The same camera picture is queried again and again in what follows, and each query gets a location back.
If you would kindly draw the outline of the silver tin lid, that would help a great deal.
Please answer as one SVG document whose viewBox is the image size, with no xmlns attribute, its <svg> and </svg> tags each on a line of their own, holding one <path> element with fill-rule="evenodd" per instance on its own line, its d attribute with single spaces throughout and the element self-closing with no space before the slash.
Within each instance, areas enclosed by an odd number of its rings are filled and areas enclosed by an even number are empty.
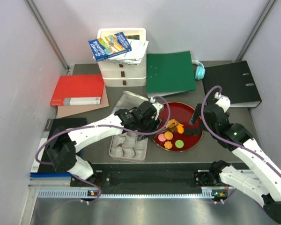
<svg viewBox="0 0 281 225">
<path fill-rule="evenodd" d="M 138 107 L 145 101 L 149 101 L 149 99 L 130 91 L 123 91 L 111 114 L 114 114 L 119 109 L 125 108 L 129 110 L 133 107 Z"/>
</svg>

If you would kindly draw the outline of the orange round waffle cookie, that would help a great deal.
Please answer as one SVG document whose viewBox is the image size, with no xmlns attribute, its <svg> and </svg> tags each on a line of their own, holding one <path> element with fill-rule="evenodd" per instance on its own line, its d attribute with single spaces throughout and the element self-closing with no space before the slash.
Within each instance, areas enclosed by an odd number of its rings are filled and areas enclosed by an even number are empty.
<svg viewBox="0 0 281 225">
<path fill-rule="evenodd" d="M 166 124 L 166 128 L 170 129 L 172 127 L 175 127 L 175 119 L 171 119 L 168 121 L 168 123 Z"/>
</svg>

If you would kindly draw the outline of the metal tongs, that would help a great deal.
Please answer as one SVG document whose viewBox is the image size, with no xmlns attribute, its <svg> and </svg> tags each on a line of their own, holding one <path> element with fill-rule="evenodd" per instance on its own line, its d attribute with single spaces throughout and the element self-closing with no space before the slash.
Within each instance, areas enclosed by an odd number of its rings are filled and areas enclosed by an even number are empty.
<svg viewBox="0 0 281 225">
<path fill-rule="evenodd" d="M 167 131 L 170 131 L 172 133 L 177 133 L 177 126 L 178 123 L 171 123 L 170 125 L 166 126 L 162 131 L 158 132 L 156 135 L 159 135 L 161 133 L 165 133 Z"/>
</svg>

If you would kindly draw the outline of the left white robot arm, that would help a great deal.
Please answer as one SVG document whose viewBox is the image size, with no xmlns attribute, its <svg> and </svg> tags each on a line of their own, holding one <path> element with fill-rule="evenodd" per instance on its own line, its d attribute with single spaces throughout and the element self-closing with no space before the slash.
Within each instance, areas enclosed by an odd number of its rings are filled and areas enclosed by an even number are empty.
<svg viewBox="0 0 281 225">
<path fill-rule="evenodd" d="M 127 131 L 143 136 L 154 134 L 160 126 L 159 114 L 163 108 L 160 103 L 144 101 L 138 107 L 119 109 L 83 127 L 68 130 L 59 127 L 54 130 L 44 150 L 55 172 L 68 172 L 79 177 L 85 185 L 92 186 L 97 175 L 91 163 L 78 156 L 78 152 L 102 139 Z"/>
</svg>

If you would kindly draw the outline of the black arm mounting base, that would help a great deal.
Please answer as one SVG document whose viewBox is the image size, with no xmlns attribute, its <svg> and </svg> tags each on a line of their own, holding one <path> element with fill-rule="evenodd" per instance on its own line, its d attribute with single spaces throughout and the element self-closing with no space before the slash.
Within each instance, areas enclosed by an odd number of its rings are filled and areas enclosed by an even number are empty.
<svg viewBox="0 0 281 225">
<path fill-rule="evenodd" d="M 107 163 L 92 165 L 104 193 L 120 190 L 162 193 L 198 187 L 223 187 L 212 163 Z"/>
</svg>

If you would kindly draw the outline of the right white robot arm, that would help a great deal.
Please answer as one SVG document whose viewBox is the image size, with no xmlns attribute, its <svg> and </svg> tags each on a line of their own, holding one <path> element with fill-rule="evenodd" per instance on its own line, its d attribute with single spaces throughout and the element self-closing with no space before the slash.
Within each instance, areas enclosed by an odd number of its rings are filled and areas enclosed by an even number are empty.
<svg viewBox="0 0 281 225">
<path fill-rule="evenodd" d="M 274 222 L 281 225 L 281 169 L 243 125 L 230 123 L 227 112 L 230 107 L 229 98 L 216 93 L 215 100 L 212 105 L 198 103 L 190 124 L 193 125 L 200 118 L 199 127 L 241 159 L 256 178 L 220 160 L 211 164 L 210 182 L 216 186 L 223 183 L 238 189 L 259 204 Z"/>
</svg>

